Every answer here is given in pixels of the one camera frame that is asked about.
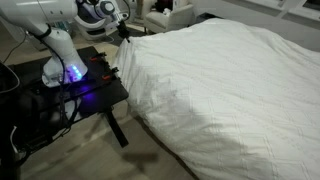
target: blue led light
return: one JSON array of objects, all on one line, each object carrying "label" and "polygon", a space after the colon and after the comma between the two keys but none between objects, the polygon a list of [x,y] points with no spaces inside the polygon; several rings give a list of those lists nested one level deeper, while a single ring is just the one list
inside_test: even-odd
[{"label": "blue led light", "polygon": [[71,65],[70,68],[71,68],[70,73],[71,73],[71,76],[73,77],[74,81],[78,81],[83,77],[75,65]]}]

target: black metal stand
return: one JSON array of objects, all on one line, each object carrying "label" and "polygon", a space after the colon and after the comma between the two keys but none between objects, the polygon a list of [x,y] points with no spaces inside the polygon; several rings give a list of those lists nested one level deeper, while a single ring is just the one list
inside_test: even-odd
[{"label": "black metal stand", "polygon": [[115,134],[116,138],[118,139],[118,142],[120,143],[120,146],[122,148],[126,147],[129,142],[123,132],[121,131],[121,128],[119,127],[119,124],[117,123],[116,119],[114,118],[112,114],[112,109],[107,109],[106,112],[104,113],[105,117],[108,120],[108,123]]},{"label": "black metal stand", "polygon": [[[72,123],[96,113],[104,113],[121,147],[125,147],[129,144],[128,140],[114,118],[111,108],[129,96],[120,78],[115,75],[118,70],[110,69],[109,64],[104,60],[104,54],[99,55],[94,47],[80,49],[78,53],[88,67],[88,73],[82,82],[65,87],[65,103],[81,99],[77,108],[80,118],[75,119]],[[9,98],[10,100],[0,103],[0,114],[7,119],[7,121],[3,119],[0,121],[1,179],[2,177],[4,179],[18,177],[18,167],[14,166],[16,162],[10,141],[13,126],[18,127],[14,133],[14,142],[18,150],[27,147],[30,154],[51,144],[52,137],[59,130],[67,128],[52,124],[49,119],[50,113],[59,108],[60,92],[59,87],[48,88],[41,82],[43,65],[48,59],[44,58],[10,67],[19,77],[21,88],[15,96]]]}]

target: black cable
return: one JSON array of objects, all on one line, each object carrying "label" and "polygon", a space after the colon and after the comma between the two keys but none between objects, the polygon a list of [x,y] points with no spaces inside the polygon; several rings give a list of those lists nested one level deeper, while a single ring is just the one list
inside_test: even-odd
[{"label": "black cable", "polygon": [[127,19],[125,21],[127,21],[128,19],[130,19],[130,16],[131,16],[131,9],[130,9],[130,6],[129,6],[129,3],[126,1],[126,0],[123,0],[124,3],[126,3],[127,7],[128,7],[128,11],[129,11],[129,16],[127,17]]},{"label": "black cable", "polygon": [[10,55],[12,54],[12,52],[16,49],[18,49],[23,43],[24,41],[26,41],[27,39],[27,33],[24,31],[24,37],[23,40],[14,48],[11,49],[11,51],[9,52],[9,54],[7,55],[7,57],[4,59],[4,61],[2,62],[3,64],[6,63],[6,61],[9,59]]},{"label": "black cable", "polygon": [[62,80],[60,83],[60,96],[59,96],[59,100],[60,100],[60,122],[63,122],[63,119],[65,118],[65,104],[64,104],[64,90],[63,90],[63,85],[65,83],[65,74],[66,74],[66,67],[65,64],[63,62],[63,59],[60,57],[60,55],[50,46],[48,45],[45,41],[43,41],[42,39],[38,39],[42,44],[44,44],[54,55],[56,55],[61,63],[62,66]]},{"label": "black cable", "polygon": [[64,135],[68,134],[71,131],[71,128],[65,128],[56,138],[52,140],[52,143],[55,142],[57,139],[63,137]]},{"label": "black cable", "polygon": [[4,65],[4,63],[2,63],[2,62],[0,61],[0,72],[1,72],[1,68],[2,68],[2,67],[7,68],[8,71],[12,73],[12,75],[13,75],[13,76],[16,78],[16,80],[17,80],[17,84],[16,84],[14,87],[10,88],[10,89],[0,91],[0,95],[15,90],[16,88],[18,88],[18,87],[20,86],[20,83],[21,83],[21,81],[20,81],[19,77],[17,76],[17,74],[14,73],[13,70],[11,70],[8,66]]},{"label": "black cable", "polygon": [[71,117],[70,117],[70,119],[68,121],[68,127],[70,129],[71,129],[72,124],[74,123],[74,120],[75,120],[75,118],[77,116],[77,113],[78,113],[78,99],[75,99],[74,100],[74,109],[73,109]]}]

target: bedding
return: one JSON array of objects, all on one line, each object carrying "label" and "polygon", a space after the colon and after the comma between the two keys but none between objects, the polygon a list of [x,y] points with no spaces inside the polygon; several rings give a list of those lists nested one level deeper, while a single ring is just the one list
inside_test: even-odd
[{"label": "bedding", "polygon": [[320,53],[222,19],[130,40],[130,106],[200,179],[320,179]]}]

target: white wall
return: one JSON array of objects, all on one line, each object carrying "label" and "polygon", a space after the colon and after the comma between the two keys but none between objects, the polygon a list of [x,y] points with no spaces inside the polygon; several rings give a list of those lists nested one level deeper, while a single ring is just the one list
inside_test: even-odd
[{"label": "white wall", "polygon": [[248,25],[269,29],[305,48],[320,52],[320,22],[287,13],[301,0],[287,0],[284,10],[274,10],[244,0],[191,0],[195,15],[209,12]]},{"label": "white wall", "polygon": [[23,40],[24,32],[20,27],[8,23],[1,17],[0,26],[4,26],[17,42],[21,42]]},{"label": "white wall", "polygon": [[116,0],[116,2],[118,3],[118,6],[121,12],[128,12],[128,7],[123,2],[123,0]]}]

